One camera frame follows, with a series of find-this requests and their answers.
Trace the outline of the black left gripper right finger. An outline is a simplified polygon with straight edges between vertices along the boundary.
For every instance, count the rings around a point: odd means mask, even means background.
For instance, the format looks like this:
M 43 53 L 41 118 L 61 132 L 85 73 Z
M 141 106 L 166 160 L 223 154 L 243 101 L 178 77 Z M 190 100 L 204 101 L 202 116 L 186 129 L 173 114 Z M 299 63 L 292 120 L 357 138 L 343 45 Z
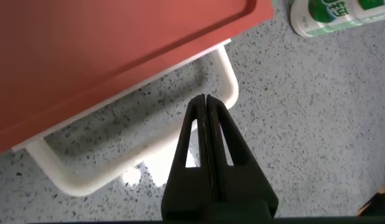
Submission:
M 279 200 L 222 101 L 207 96 L 216 201 L 243 218 L 273 218 Z

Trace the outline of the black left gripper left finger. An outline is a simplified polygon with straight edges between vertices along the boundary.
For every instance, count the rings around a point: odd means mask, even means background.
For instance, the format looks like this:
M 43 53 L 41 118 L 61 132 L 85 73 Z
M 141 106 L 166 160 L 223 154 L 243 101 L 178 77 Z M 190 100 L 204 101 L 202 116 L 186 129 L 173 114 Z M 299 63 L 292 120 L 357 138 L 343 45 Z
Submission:
M 162 197 L 164 220 L 196 220 L 201 208 L 212 202 L 212 178 L 208 162 L 205 96 L 194 97 L 187 106 L 169 178 Z M 198 126 L 200 165 L 187 167 L 193 122 Z

